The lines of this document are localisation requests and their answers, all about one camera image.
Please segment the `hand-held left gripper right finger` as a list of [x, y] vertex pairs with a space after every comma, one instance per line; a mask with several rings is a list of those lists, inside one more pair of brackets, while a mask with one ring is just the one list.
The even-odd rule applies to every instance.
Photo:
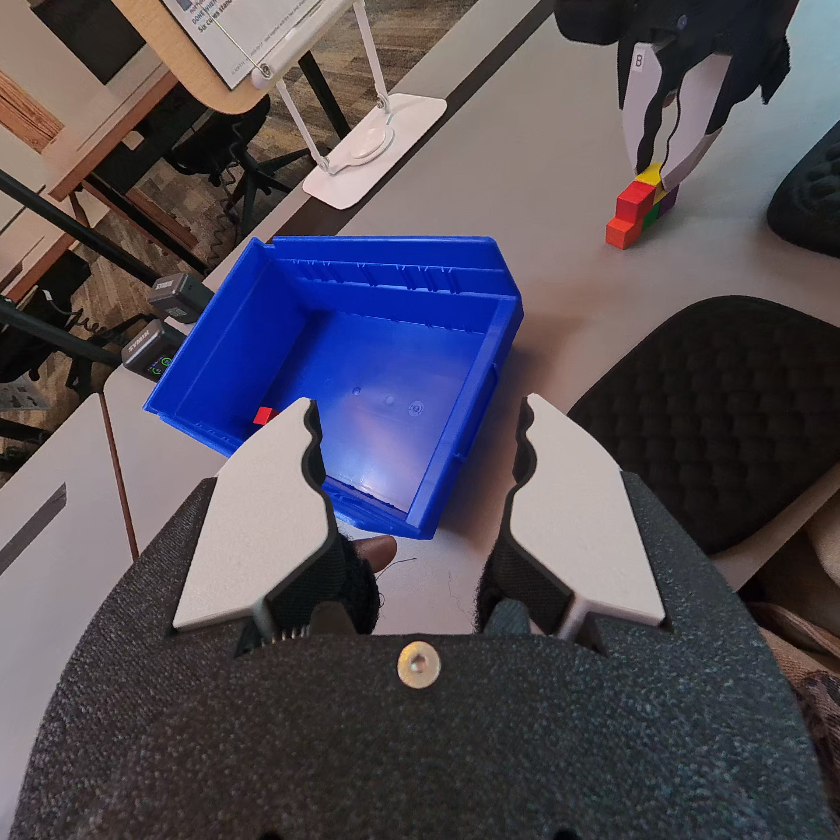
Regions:
[[592, 615], [658, 627], [665, 607], [615, 459], [538, 394], [521, 400], [517, 442], [509, 596], [565, 641]]

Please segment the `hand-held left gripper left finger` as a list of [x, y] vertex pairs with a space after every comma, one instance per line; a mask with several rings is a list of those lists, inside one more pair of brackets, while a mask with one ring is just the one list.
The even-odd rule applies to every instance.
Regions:
[[254, 433], [218, 471], [173, 617], [178, 632], [251, 618], [262, 637], [299, 626], [278, 605], [340, 536], [315, 400], [301, 397]]

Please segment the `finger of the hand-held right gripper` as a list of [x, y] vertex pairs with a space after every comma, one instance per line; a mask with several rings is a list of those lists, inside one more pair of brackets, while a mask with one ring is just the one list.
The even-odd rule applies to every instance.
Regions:
[[658, 122], [655, 130], [649, 130], [646, 126], [646, 118], [648, 107], [655, 99], [663, 76], [658, 54], [664, 47], [663, 40], [653, 43], [638, 42], [633, 48], [629, 61], [622, 108], [623, 131], [626, 151], [635, 175], [639, 175], [648, 167], [647, 164], [638, 163], [640, 146], [643, 145], [646, 149], [653, 151], [661, 127], [661, 122]]
[[709, 132], [708, 125], [731, 61], [730, 56], [711, 54], [685, 74], [677, 96], [677, 122], [660, 170], [666, 191], [682, 183], [719, 135], [719, 129]]

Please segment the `blue plastic bin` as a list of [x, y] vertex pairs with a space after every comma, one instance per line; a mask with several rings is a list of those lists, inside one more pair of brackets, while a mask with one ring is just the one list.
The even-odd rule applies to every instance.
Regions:
[[314, 400], [336, 515], [428, 540], [522, 318], [493, 238], [252, 238], [143, 408], [229, 457]]

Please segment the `wooden side desk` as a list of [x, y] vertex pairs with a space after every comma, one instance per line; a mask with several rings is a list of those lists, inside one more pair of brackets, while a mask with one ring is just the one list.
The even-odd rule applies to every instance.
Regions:
[[151, 47], [143, 47], [70, 115], [66, 126], [42, 153], [44, 194], [59, 203], [64, 201], [175, 84], [176, 78], [165, 63]]

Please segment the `person's left hand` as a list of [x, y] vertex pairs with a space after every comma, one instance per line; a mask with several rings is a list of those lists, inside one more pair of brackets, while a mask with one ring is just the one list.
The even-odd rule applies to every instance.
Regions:
[[363, 583], [375, 581], [375, 576], [391, 564], [397, 552], [397, 542], [391, 535], [351, 540], [347, 544], [353, 572]]

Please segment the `black mesh chair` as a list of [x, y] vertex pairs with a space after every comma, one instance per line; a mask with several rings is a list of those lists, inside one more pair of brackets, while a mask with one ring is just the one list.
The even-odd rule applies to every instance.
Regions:
[[568, 417], [716, 554], [838, 464], [839, 329], [755, 297], [699, 301], [616, 362]]

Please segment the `black battery pack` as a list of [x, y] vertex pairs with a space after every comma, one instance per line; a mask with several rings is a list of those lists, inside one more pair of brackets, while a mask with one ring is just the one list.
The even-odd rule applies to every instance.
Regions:
[[122, 366], [157, 384], [186, 338], [183, 331], [156, 318], [122, 349]]
[[213, 297], [214, 291], [201, 278], [178, 272], [158, 279], [150, 288], [148, 302], [163, 316], [181, 324], [194, 324]]

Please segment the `white document stand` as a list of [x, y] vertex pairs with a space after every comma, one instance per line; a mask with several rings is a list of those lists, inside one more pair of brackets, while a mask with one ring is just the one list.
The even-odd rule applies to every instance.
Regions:
[[[316, 167], [302, 190], [320, 202], [344, 210], [361, 201], [403, 156], [431, 130], [444, 114], [444, 99], [389, 92], [376, 51], [364, 1], [282, 2], [287, 16], [281, 36], [251, 72], [258, 90], [270, 83], [285, 103]], [[329, 153], [321, 154], [293, 101], [284, 74], [352, 7], [371, 67], [376, 92], [375, 107]]]

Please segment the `black tripod pole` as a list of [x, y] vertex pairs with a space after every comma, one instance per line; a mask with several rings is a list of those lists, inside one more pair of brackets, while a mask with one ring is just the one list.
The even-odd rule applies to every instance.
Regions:
[[14, 302], [5, 297], [1, 297], [1, 323], [42, 340], [71, 358], [112, 368], [118, 368], [122, 363], [119, 355], [18, 310]]
[[152, 287], [158, 279], [158, 274], [152, 268], [111, 240], [100, 236], [94, 229], [81, 224], [74, 217], [51, 204], [5, 171], [1, 171], [1, 192], [69, 235], [71, 240], [76, 240], [89, 247], [147, 287]]

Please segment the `black office chair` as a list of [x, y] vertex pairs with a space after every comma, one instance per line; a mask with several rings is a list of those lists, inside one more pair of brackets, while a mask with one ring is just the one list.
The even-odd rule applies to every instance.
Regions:
[[239, 165], [243, 177], [231, 195], [234, 202], [257, 188], [264, 193], [270, 193], [273, 188], [288, 193], [290, 188], [280, 184], [274, 174], [282, 167], [310, 157], [310, 151], [298, 150], [263, 162], [249, 153], [249, 143], [268, 119], [270, 105], [270, 97], [264, 96], [241, 114], [213, 112], [198, 130], [164, 154], [164, 160], [183, 175], [206, 175], [214, 186], [223, 184], [226, 170]]

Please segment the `printed instruction sheet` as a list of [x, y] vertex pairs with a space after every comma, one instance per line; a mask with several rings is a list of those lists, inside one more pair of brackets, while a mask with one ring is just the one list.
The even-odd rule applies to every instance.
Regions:
[[164, 8], [234, 90], [322, 1], [163, 1]]

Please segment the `light wooden board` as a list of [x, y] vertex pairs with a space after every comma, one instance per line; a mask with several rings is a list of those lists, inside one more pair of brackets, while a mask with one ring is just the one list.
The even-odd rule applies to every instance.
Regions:
[[251, 110], [266, 91], [243, 81], [229, 90], [183, 28], [159, 1], [114, 1], [120, 13], [183, 87], [209, 109], [227, 114]]

